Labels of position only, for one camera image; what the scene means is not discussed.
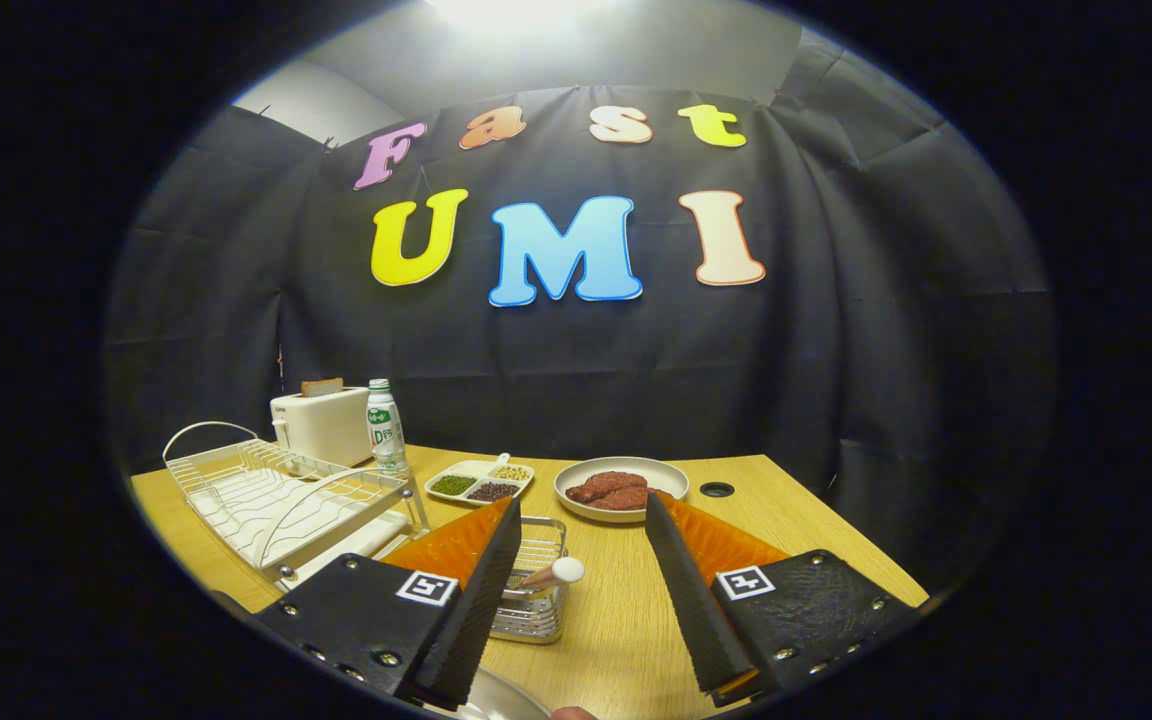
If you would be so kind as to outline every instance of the wire rack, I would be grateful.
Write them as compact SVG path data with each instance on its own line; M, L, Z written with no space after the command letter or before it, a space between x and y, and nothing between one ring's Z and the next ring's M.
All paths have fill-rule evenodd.
M522 516L522 541L500 606L492 623L492 637L547 644L563 630L566 588L517 589L528 575L548 568L567 556L567 525L562 520Z
M243 430L251 439L168 460L181 435L204 425ZM220 420L189 425L168 441L162 461L198 516L272 579L386 511L393 515L399 500L406 501L412 532L394 537L378 555L429 532L429 518L408 475L344 468L263 441L241 425Z

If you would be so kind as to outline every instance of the steak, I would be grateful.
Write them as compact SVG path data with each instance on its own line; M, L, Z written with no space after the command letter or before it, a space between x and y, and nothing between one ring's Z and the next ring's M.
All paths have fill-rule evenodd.
M649 493L657 492L657 488L624 487L614 488L607 495L590 502L590 507L598 507L599 510L643 510L649 506Z
M621 473L617 470L609 470L607 473L590 475L589 479L585 480L584 484L573 488L567 488L567 497L571 498L576 502L588 505L598 500L600 497L611 495L613 491L617 491L619 488L645 488L647 486L649 479L644 478L643 475Z

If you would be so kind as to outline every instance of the blue letter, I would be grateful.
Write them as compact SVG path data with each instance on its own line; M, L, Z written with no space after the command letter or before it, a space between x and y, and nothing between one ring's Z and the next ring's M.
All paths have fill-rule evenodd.
M500 285L488 293L495 306L525 305L536 300L526 281L531 260L550 300L567 291L576 263L585 258L585 276L576 283L581 300L635 300L643 283L630 272L626 219L634 210L628 197L590 197L576 211L567 234L558 234L535 202L506 205L492 213L500 225Z

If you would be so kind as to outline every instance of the black fabric curtain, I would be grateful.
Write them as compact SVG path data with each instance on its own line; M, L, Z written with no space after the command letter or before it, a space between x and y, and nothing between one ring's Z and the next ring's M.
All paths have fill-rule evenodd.
M247 109L221 111L182 147L124 237L109 297L106 401L132 473L162 469L188 424L273 438L283 256L319 143ZM243 439L196 430L172 456Z
M742 147L677 109L735 114ZM516 105L526 129L462 150L467 122ZM590 135L590 111L643 109L643 145ZM369 141L429 124L393 176L353 190ZM1053 384L1047 286L1020 212L933 109L840 47L804 38L771 106L653 88L558 88L440 109L324 152L228 109L177 159L129 238L111 316L111 406L137 471L166 438L220 419L271 437L270 397L388 377L408 442L662 460L767 454L929 589L950 582L1020 497ZM376 211L465 188L449 258L424 282L371 274ZM744 197L752 285L696 279L679 197ZM492 306L494 210L634 202L637 300L568 286ZM573 285L584 268L577 266ZM540 288L535 270L529 282Z

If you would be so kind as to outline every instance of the white toaster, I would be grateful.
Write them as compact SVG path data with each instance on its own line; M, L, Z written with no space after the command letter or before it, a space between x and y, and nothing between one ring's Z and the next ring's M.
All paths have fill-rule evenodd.
M270 401L278 445L353 468L371 457L367 388L347 387L317 397L283 395Z

